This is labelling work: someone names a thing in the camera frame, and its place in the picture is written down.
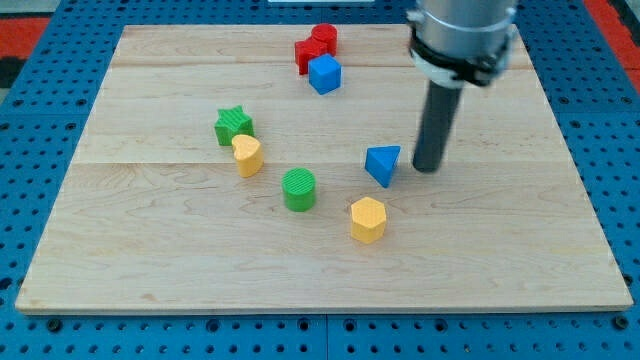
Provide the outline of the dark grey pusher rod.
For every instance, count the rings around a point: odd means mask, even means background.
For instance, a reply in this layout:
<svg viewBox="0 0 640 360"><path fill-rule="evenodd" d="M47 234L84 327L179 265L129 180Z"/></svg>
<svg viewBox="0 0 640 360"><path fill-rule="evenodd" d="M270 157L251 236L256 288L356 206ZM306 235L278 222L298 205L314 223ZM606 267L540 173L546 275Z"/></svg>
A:
<svg viewBox="0 0 640 360"><path fill-rule="evenodd" d="M462 89L429 82L412 165L423 173L436 172L444 157Z"/></svg>

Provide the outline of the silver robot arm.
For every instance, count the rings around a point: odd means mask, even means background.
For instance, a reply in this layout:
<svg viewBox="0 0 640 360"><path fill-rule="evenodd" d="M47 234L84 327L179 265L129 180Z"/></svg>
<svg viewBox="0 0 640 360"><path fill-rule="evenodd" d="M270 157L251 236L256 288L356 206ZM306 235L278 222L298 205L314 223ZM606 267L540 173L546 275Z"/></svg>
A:
<svg viewBox="0 0 640 360"><path fill-rule="evenodd" d="M406 14L409 54L426 75L427 93L412 165L440 168L467 84L490 85L506 69L517 0L418 0Z"/></svg>

